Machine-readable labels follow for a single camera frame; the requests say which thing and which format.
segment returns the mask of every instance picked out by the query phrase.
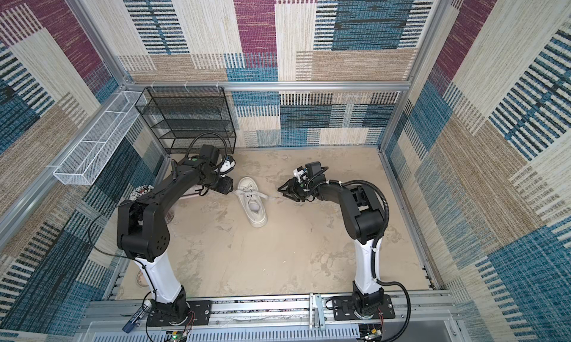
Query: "red wire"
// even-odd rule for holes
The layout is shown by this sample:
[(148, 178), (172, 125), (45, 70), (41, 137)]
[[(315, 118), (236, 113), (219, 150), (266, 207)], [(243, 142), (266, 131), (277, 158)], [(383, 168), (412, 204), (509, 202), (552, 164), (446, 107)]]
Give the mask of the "red wire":
[(189, 320), (189, 322), (186, 323), (186, 326), (184, 326), (184, 330), (182, 330), (183, 337), (184, 337), (184, 332), (186, 332), (186, 328), (189, 326), (189, 324), (190, 324), (189, 332), (192, 330), (192, 327), (194, 327), (194, 317), (195, 317), (194, 311), (190, 311), (190, 312), (192, 313), (191, 316), (189, 317), (190, 320)]
[(380, 308), (378, 308), (377, 310), (379, 311), (379, 316), (381, 316), (381, 335), (382, 335), (382, 334), (384, 333), (384, 327), (383, 327), (383, 324), (385, 323), (385, 318), (384, 318), (384, 317), (382, 317), (382, 312), (381, 312), (381, 309), (380, 309)]

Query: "shoelace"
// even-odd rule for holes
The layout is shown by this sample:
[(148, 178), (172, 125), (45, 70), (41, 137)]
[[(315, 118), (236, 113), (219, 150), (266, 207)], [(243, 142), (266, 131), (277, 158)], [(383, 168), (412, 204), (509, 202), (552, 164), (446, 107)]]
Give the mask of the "shoelace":
[(268, 195), (264, 195), (259, 191), (242, 191), (241, 189), (237, 189), (234, 191), (236, 195), (245, 195), (247, 198), (253, 197), (254, 195), (259, 196), (260, 198), (269, 199)]

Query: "mounting plate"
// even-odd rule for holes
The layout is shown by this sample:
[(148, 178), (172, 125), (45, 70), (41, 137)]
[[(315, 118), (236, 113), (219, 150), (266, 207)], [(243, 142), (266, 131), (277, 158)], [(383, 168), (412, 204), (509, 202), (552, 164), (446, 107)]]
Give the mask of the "mounting plate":
[[(353, 298), (351, 296), (333, 296), (333, 317), (335, 321), (358, 320), (357, 315), (354, 314), (355, 308)], [(379, 306), (382, 312), (382, 317), (387, 319), (395, 318), (395, 308), (392, 305), (389, 295), (384, 295), (383, 303)], [(379, 313), (375, 313), (372, 319), (380, 319)]]
[[(195, 326), (203, 326), (203, 325), (208, 325), (208, 322), (210, 321), (210, 310), (211, 310), (211, 306), (212, 306), (212, 301), (210, 300), (188, 300), (186, 301), (189, 304), (189, 308), (191, 311), (194, 311), (194, 325)], [(185, 321), (182, 324), (180, 324), (180, 326), (185, 326), (186, 323), (188, 322)], [(172, 326), (173, 325), (169, 324), (168, 321), (166, 319), (163, 319), (161, 317), (160, 313), (155, 313), (152, 316), (149, 315), (147, 317), (147, 326), (148, 327), (164, 327), (164, 326)]]

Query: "metal bracket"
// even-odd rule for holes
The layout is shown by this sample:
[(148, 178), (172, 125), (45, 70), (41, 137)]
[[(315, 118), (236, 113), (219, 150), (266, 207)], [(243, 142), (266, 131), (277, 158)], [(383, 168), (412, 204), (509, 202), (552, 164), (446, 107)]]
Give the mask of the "metal bracket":
[[(355, 320), (355, 308), (351, 296), (332, 296), (333, 302), (333, 318), (335, 321)], [(395, 308), (393, 307), (392, 300), (389, 295), (384, 295), (382, 305), (379, 305), (382, 316), (385, 320), (394, 319)], [(380, 319), (378, 312), (375, 312), (372, 319)]]
[(321, 294), (316, 294), (314, 295), (315, 298), (315, 313), (314, 313), (314, 318), (315, 318), (315, 328), (317, 328), (318, 330), (324, 330), (325, 329), (325, 314), (323, 312), (323, 299), (321, 298)]
[[(194, 311), (194, 325), (204, 326), (208, 325), (210, 321), (210, 310), (212, 307), (211, 300), (191, 300), (186, 301), (189, 305), (189, 309)], [(163, 327), (163, 326), (173, 326), (168, 323), (168, 321), (159, 312), (152, 310), (147, 317), (148, 327)]]
[(310, 293), (310, 309), (309, 309), (309, 311), (310, 311), (310, 330), (313, 329), (313, 321), (312, 321), (312, 319), (313, 319), (313, 300), (314, 300), (314, 298), (313, 298), (313, 292), (312, 292), (312, 293)]

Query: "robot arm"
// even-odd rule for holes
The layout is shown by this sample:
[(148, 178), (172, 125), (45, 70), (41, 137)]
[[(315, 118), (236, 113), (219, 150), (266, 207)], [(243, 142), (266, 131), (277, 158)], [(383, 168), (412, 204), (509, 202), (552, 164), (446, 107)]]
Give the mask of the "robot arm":
[(367, 319), (383, 303), (383, 289), (377, 283), (379, 254), (377, 254), (384, 231), (388, 226), (388, 205), (380, 191), (383, 205), (379, 202), (374, 187), (365, 186), (366, 181), (353, 189), (353, 181), (342, 184), (328, 181), (319, 162), (311, 162), (294, 171), (294, 178), (278, 189), (285, 197), (296, 202), (313, 199), (332, 201), (341, 207), (347, 234), (353, 239), (357, 270), (353, 281), (353, 303), (358, 317)]
[(219, 151), (204, 145), (198, 156), (185, 157), (149, 194), (137, 201), (121, 203), (117, 220), (117, 246), (133, 259), (153, 293), (153, 309), (173, 325), (185, 321), (189, 307), (184, 287), (175, 278), (168, 261), (170, 234), (164, 215), (192, 186), (202, 184), (222, 194), (232, 192), (232, 179), (225, 176), (235, 164), (231, 156), (217, 168)]

